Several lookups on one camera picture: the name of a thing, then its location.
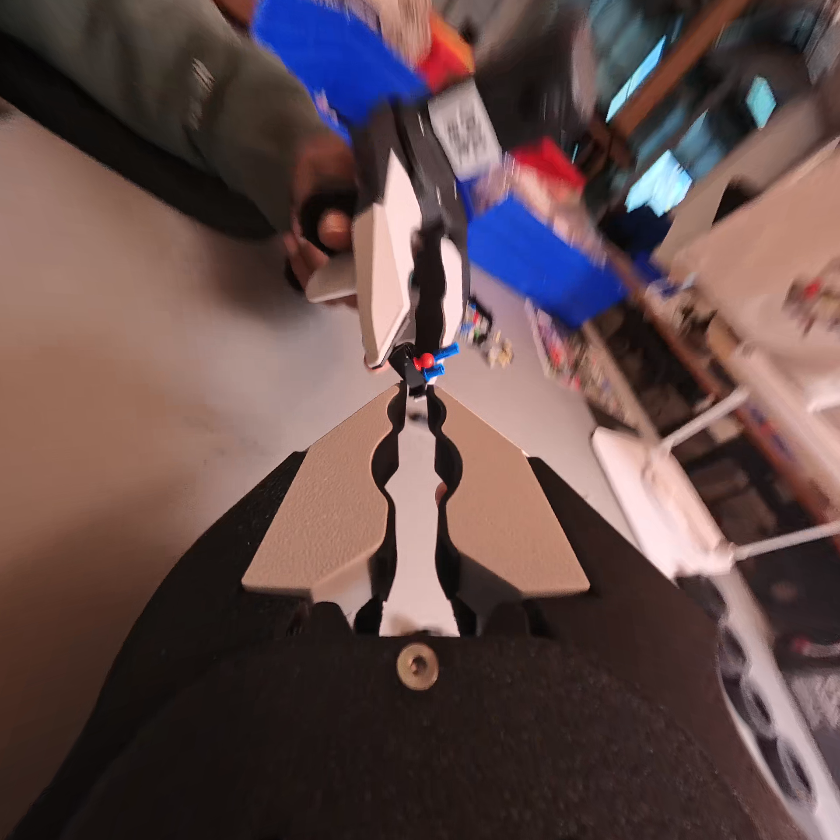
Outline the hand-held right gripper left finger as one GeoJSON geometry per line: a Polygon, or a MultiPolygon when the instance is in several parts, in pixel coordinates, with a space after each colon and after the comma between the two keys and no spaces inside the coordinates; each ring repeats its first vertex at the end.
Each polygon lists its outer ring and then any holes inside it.
{"type": "Polygon", "coordinates": [[[335,604],[350,625],[378,598],[374,558],[385,542],[389,502],[374,456],[392,451],[392,415],[403,409],[399,385],[357,410],[312,444],[290,483],[241,583],[259,595],[335,604]]]}

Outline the pile of small lego pieces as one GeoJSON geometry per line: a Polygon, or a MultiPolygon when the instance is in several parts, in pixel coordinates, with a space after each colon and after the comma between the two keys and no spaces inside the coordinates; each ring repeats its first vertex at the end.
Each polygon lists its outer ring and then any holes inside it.
{"type": "Polygon", "coordinates": [[[495,323],[488,307],[471,295],[465,305],[458,342],[476,350],[491,369],[505,370],[514,359],[513,344],[495,323]]]}

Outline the person's left hand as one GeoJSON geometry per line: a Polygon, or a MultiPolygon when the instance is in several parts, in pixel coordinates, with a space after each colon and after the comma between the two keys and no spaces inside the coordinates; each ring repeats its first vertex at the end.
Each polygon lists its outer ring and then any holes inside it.
{"type": "Polygon", "coordinates": [[[299,150],[291,186],[290,231],[283,235],[283,243],[290,269],[302,290],[306,290],[313,274],[328,263],[329,255],[303,236],[299,211],[311,195],[333,188],[349,190],[356,187],[356,181],[353,153],[335,134],[321,134],[299,150]]]}

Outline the narrow blue storage bin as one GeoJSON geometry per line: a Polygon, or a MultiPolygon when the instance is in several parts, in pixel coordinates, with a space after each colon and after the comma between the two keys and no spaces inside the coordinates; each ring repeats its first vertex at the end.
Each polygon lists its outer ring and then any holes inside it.
{"type": "Polygon", "coordinates": [[[320,119],[345,141],[384,102],[413,102],[431,92],[378,32],[344,8],[258,2],[250,34],[300,81],[320,119]]]}

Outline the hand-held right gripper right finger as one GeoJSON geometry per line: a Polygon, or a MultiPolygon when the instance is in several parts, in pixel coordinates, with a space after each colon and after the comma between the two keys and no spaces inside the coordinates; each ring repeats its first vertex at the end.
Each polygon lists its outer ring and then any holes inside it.
{"type": "Polygon", "coordinates": [[[527,454],[443,388],[427,391],[437,505],[435,569],[457,633],[508,604],[590,590],[527,454]]]}

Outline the white monitor stand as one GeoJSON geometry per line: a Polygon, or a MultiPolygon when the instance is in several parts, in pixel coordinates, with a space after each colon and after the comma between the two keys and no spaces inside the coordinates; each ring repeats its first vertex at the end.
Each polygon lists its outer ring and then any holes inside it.
{"type": "Polygon", "coordinates": [[[595,456],[640,550],[671,581],[728,574],[738,562],[838,536],[839,521],[834,520],[737,545],[725,537],[711,516],[672,450],[734,413],[749,397],[749,391],[739,387],[671,435],[654,442],[605,427],[598,427],[591,436],[595,456]]]}

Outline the colourful lego instruction booklet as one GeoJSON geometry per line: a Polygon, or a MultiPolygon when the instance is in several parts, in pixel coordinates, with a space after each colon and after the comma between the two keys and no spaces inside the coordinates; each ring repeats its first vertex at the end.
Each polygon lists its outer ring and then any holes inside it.
{"type": "Polygon", "coordinates": [[[530,299],[524,303],[524,312],[544,375],[641,433],[642,414],[633,402],[635,396],[608,360],[607,352],[584,331],[564,327],[530,299]]]}

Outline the wide blue storage bin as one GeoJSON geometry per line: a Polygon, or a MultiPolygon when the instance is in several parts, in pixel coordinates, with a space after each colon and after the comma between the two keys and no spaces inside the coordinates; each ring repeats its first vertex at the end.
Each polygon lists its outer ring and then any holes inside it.
{"type": "Polygon", "coordinates": [[[467,244],[476,266],[570,329],[629,293],[608,262],[597,265],[567,245],[514,197],[473,216],[467,244]]]}

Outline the black rounded lego beam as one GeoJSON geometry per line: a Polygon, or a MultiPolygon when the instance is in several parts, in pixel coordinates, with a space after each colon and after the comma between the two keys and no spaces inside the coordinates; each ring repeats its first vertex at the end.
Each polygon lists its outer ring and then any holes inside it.
{"type": "Polygon", "coordinates": [[[395,346],[393,351],[391,352],[388,363],[393,368],[395,373],[399,375],[402,381],[405,383],[406,390],[413,386],[421,386],[423,387],[426,385],[422,373],[420,370],[417,369],[415,366],[415,358],[418,355],[422,355],[425,353],[420,353],[415,344],[404,342],[400,343],[395,346]]]}

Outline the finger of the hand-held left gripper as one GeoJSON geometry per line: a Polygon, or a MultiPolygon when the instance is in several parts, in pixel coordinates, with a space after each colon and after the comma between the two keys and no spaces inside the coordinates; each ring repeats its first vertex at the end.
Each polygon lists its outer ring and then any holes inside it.
{"type": "Polygon", "coordinates": [[[469,299],[469,262],[465,262],[460,249],[448,236],[440,240],[440,257],[444,270],[440,346],[448,347],[457,340],[469,299]]]}
{"type": "Polygon", "coordinates": [[[423,221],[410,175],[394,151],[383,197],[353,221],[356,298],[365,364],[386,362],[411,310],[413,237],[423,221]]]}

